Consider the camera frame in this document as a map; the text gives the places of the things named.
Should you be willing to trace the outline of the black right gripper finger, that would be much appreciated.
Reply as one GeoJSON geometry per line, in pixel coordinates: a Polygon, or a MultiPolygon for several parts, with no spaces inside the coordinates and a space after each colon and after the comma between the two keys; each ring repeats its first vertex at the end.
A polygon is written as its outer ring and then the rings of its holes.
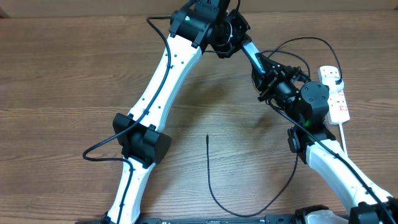
{"type": "Polygon", "coordinates": [[[261,64],[261,67],[263,69],[263,74],[265,75],[270,74],[270,72],[273,70],[279,71],[284,68],[282,64],[269,59],[268,57],[266,57],[261,53],[256,53],[255,56],[258,62],[261,64]]]}
{"type": "Polygon", "coordinates": [[[251,72],[251,78],[253,81],[254,86],[258,91],[263,91],[264,90],[264,85],[263,85],[263,76],[261,72],[258,72],[255,68],[252,69],[251,72]]]}

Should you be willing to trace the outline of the black smartphone with lit screen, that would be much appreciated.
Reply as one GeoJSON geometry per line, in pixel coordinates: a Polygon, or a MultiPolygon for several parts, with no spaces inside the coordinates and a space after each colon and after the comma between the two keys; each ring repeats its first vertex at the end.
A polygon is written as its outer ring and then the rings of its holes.
{"type": "Polygon", "coordinates": [[[245,53],[246,57],[249,59],[251,65],[255,69],[255,71],[258,73],[265,73],[264,68],[262,67],[261,61],[256,56],[256,54],[259,53],[259,50],[254,45],[254,43],[251,41],[243,42],[241,49],[245,53]]]}

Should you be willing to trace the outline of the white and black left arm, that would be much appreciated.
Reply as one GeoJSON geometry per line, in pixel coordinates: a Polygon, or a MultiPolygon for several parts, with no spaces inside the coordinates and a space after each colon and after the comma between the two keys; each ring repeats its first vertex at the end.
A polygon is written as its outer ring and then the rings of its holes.
{"type": "Polygon", "coordinates": [[[100,223],[135,223],[153,168],[165,157],[172,139],[163,133],[182,83],[207,46],[220,58],[239,50],[248,25],[229,1],[189,1],[168,17],[164,54],[141,99],[127,115],[117,114],[113,128],[122,147],[123,171],[112,207],[100,223]]]}

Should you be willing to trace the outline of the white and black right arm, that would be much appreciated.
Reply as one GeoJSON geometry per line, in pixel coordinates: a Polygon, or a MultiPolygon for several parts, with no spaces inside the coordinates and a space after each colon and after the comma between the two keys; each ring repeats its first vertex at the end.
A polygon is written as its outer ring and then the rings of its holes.
{"type": "Polygon", "coordinates": [[[328,129],[329,87],[259,52],[251,63],[259,101],[293,124],[287,131],[290,150],[334,191],[348,212],[348,223],[397,223],[397,199],[354,164],[328,129]]]}

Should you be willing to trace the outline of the white USB charger adapter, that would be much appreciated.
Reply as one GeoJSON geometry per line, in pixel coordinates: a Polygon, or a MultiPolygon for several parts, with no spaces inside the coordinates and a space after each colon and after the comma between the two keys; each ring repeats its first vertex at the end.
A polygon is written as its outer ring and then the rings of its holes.
{"type": "Polygon", "coordinates": [[[338,78],[321,76],[322,83],[328,87],[329,92],[342,91],[345,87],[344,81],[337,83],[338,78]]]}

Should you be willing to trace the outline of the white power strip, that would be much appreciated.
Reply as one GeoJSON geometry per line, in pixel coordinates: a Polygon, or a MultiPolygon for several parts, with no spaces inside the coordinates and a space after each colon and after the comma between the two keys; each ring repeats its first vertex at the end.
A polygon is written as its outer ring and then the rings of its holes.
{"type": "MultiPolygon", "coordinates": [[[[322,83],[321,76],[335,77],[340,79],[339,70],[336,67],[325,65],[318,69],[318,77],[322,83]]],[[[350,120],[348,106],[344,91],[329,92],[329,112],[327,112],[329,124],[343,124],[350,120]]]]}

